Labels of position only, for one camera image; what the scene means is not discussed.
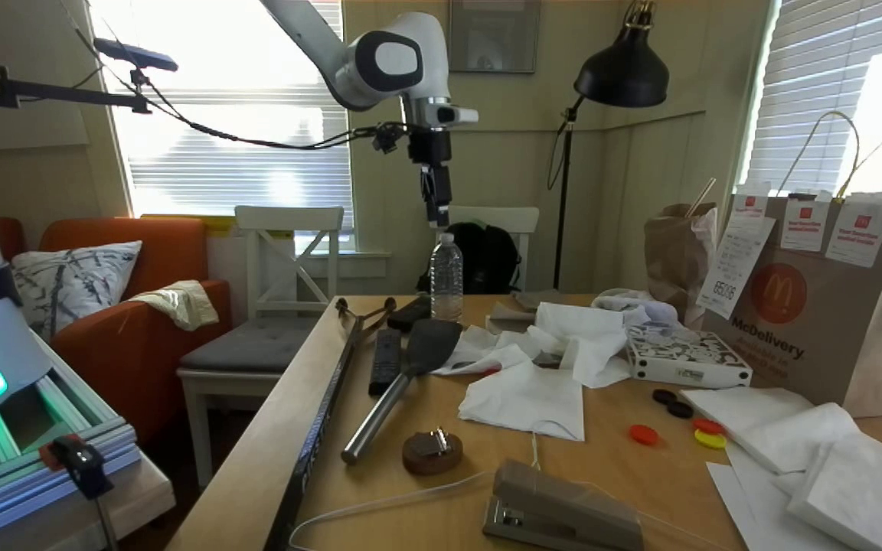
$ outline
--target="machine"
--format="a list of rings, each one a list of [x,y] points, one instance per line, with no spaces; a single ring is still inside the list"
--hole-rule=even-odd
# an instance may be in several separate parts
[[[446,125],[476,122],[479,114],[446,97],[441,26],[432,15],[403,15],[393,27],[347,46],[311,0],[265,3],[344,108],[369,110],[384,97],[403,97],[426,219],[432,227],[446,227]],[[108,472],[140,457],[133,425],[25,326],[0,257],[0,528],[73,493],[73,484],[63,472],[47,472],[38,457],[42,445],[72,431],[108,457]]]

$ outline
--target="pillow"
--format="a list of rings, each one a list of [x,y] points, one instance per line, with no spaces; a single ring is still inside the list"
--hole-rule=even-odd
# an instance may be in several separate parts
[[[23,316],[42,338],[54,338],[84,316],[124,301],[140,243],[111,243],[72,250],[25,250],[12,257]]]

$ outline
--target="picture frame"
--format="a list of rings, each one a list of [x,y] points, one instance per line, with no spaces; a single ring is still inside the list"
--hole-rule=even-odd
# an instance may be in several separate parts
[[[538,0],[446,0],[453,73],[526,77],[536,72]]]

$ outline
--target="window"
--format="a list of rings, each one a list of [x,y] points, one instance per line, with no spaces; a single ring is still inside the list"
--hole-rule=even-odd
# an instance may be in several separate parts
[[[882,144],[882,0],[781,3],[741,180],[779,190],[826,110],[854,119],[863,160]],[[852,160],[852,129],[826,118],[783,190],[836,194]],[[854,174],[852,190],[882,190],[882,146]]]
[[[339,0],[312,0],[344,33]],[[165,52],[147,81],[194,122],[240,137],[312,144],[347,132],[347,110],[261,0],[92,0],[95,37]],[[124,93],[129,66],[103,72]],[[203,134],[165,114],[113,110],[136,216],[232,216],[232,205],[347,205],[348,146],[272,149]]]

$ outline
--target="stapler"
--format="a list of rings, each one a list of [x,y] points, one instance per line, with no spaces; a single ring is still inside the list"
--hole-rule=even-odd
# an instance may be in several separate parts
[[[495,472],[485,532],[554,551],[643,548],[639,520],[628,507],[523,464],[504,464]]]

